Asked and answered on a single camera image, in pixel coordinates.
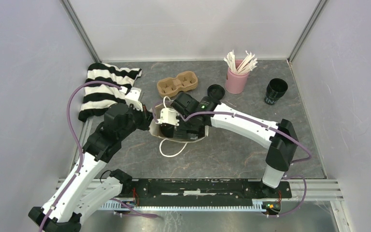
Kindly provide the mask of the brown paper bag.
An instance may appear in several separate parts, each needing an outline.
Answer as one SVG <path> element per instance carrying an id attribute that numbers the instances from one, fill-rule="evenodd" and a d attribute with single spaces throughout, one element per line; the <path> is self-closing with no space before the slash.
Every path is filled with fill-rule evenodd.
<path id="1" fill-rule="evenodd" d="M 160 129 L 159 129 L 159 124 L 157 124 L 157 119 L 159 118 L 159 113 L 160 113 L 160 110 L 165 107 L 165 108 L 173 108 L 172 106 L 172 102 L 173 100 L 171 100 L 170 97 L 163 97 L 163 100 L 162 102 L 158 102 L 156 103 L 156 105 L 154 107 L 152 107 L 152 115 L 153 115 L 153 120 L 151 122 L 151 125 L 150 125 L 150 134 L 154 137 L 157 137 L 157 138 L 160 138 L 161 141 L 160 141 L 160 144 L 159 144 L 159 151 L 160 151 L 160 154 L 164 157 L 167 157 L 167 158 L 173 158 L 173 157 L 176 157 L 177 155 L 181 154 L 182 151 L 185 149 L 185 147 L 188 145 L 188 144 L 191 144 L 191 143 L 196 143 L 196 142 L 199 142 L 201 140 L 203 140 L 204 138 L 206 138 L 208 135 L 209 135 L 209 127 L 208 126 L 205 126 L 205 137 L 203 139 L 198 139 L 197 141 L 172 141 L 168 138 L 165 138 L 161 132 L 160 132 Z M 180 121 L 184 121 L 184 117 L 179 113 L 180 116 L 178 116 L 177 118 L 180 120 Z M 165 141 L 171 141 L 171 142 L 176 142 L 176 143 L 180 143 L 180 144 L 183 144 L 183 147 L 182 149 L 177 152 L 176 154 L 173 154 L 173 155 L 166 155 L 163 153 L 162 151 L 162 144 L 165 142 Z"/>

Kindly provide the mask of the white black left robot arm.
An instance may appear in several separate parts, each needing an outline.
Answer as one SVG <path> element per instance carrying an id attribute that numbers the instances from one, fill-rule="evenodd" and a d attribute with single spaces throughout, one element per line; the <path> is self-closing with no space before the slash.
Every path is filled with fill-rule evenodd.
<path id="1" fill-rule="evenodd" d="M 39 231 L 78 232 L 84 222 L 112 197 L 131 194 L 131 176 L 120 170 L 113 171 L 89 194 L 83 193 L 121 149 L 123 140 L 136 130 L 149 130 L 152 113 L 142 103 L 117 103 L 110 106 L 103 117 L 104 121 L 84 144 L 78 163 L 54 196 L 43 206 L 30 210 L 28 216 L 39 226 Z"/>

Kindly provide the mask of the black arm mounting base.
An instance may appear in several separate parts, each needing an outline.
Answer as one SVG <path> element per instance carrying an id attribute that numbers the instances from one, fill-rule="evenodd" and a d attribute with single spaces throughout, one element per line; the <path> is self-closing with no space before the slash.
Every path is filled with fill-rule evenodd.
<path id="1" fill-rule="evenodd" d="M 250 206 L 253 200 L 290 199 L 290 184 L 271 188 L 255 179 L 133 179 L 117 198 L 139 200 L 139 206 Z"/>

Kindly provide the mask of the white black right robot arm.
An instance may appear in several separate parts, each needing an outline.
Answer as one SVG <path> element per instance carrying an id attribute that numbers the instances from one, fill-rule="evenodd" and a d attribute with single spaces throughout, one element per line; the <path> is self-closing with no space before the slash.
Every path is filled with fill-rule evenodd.
<path id="1" fill-rule="evenodd" d="M 210 96 L 197 101 L 191 95 L 181 92 L 169 106 L 163 104 L 159 115 L 154 118 L 158 124 L 173 125 L 181 130 L 205 126 L 228 130 L 266 148 L 266 168 L 259 185 L 265 197 L 272 197 L 279 191 L 279 184 L 289 170 L 299 146 L 295 129 L 289 120 L 274 122 L 259 119 Z"/>

